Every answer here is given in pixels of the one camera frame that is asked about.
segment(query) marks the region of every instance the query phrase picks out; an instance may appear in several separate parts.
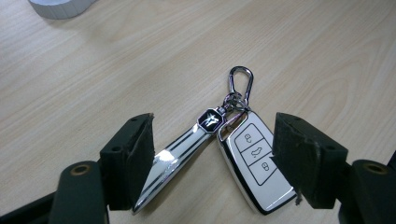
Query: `silver key fob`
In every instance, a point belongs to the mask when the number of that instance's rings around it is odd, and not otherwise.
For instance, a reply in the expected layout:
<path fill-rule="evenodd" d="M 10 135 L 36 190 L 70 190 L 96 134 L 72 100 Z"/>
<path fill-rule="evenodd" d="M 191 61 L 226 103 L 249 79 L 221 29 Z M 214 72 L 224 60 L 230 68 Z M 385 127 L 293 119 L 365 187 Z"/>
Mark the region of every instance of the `silver key fob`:
<path fill-rule="evenodd" d="M 267 215 L 290 201 L 293 187 L 276 168 L 273 134 L 253 111 L 230 119 L 218 131 L 222 154 L 250 207 Z"/>

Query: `logo badge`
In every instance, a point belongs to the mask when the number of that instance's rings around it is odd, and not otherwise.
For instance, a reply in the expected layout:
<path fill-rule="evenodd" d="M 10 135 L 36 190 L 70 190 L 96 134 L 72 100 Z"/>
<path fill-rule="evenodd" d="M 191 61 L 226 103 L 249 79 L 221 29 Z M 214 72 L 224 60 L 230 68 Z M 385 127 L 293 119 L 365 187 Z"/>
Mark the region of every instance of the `logo badge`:
<path fill-rule="evenodd" d="M 217 131 L 219 126 L 223 123 L 224 117 L 214 109 L 207 109 L 206 112 L 198 118 L 198 125 L 207 133 Z"/>

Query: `white key fob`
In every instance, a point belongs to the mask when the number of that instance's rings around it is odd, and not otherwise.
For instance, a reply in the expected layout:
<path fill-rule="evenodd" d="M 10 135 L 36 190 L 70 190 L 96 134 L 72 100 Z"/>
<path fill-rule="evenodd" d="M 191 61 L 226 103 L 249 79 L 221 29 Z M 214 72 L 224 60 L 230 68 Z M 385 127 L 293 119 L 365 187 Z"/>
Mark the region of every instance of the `white key fob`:
<path fill-rule="evenodd" d="M 253 111 L 244 111 L 220 127 L 218 140 L 253 210 L 267 215 L 295 196 L 293 187 L 270 158 L 273 134 Z"/>

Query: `carabiner clip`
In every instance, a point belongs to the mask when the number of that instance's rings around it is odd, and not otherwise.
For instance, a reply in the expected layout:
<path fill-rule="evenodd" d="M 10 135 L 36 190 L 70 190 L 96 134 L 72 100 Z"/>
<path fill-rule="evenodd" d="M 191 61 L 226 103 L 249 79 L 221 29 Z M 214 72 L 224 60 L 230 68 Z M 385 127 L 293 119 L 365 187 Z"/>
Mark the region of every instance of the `carabiner clip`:
<path fill-rule="evenodd" d="M 233 75 L 238 72 L 242 72 L 248 76 L 247 91 L 245 93 L 245 99 L 243 99 L 243 100 L 241 99 L 242 102 L 245 104 L 245 106 L 248 106 L 248 97 L 250 96 L 250 91 L 251 91 L 251 87 L 253 85 L 254 76 L 253 76 L 253 73 L 248 68 L 246 68 L 244 66 L 236 66 L 233 69 L 231 69 L 230 75 L 229 75 L 230 94 L 241 95 L 241 93 L 239 93 L 238 91 L 235 90 L 235 87 L 233 85 Z"/>

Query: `metal key ring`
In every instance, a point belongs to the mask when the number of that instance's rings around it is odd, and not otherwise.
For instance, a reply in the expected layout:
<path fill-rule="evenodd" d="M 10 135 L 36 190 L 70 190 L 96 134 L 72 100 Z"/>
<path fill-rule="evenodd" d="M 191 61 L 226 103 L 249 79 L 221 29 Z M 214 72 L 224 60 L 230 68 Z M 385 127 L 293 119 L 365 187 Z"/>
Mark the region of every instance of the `metal key ring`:
<path fill-rule="evenodd" d="M 249 110 L 248 105 L 242 99 L 242 95 L 239 92 L 229 93 L 225 96 L 223 101 L 223 107 L 226 108 L 228 112 L 237 110 L 244 111 Z"/>
<path fill-rule="evenodd" d="M 246 90 L 246 93 L 245 93 L 245 99 L 243 99 L 243 100 L 242 99 L 238 99 L 236 101 L 236 103 L 240 104 L 239 100 L 242 100 L 242 102 L 243 102 L 242 105 L 248 106 L 248 98 L 250 96 L 250 91 L 251 91 L 251 87 L 253 85 L 254 76 L 253 76 L 253 73 L 248 68 L 246 68 L 244 66 L 236 66 L 233 69 L 231 69 L 230 75 L 229 75 L 230 94 L 239 94 L 239 95 L 241 95 L 241 93 L 239 93 L 238 91 L 235 90 L 235 87 L 234 87 L 234 84 L 233 84 L 233 75 L 235 73 L 238 73 L 238 72 L 242 72 L 242 73 L 244 73 L 245 75 L 248 76 L 248 83 L 247 83 L 247 90 Z"/>

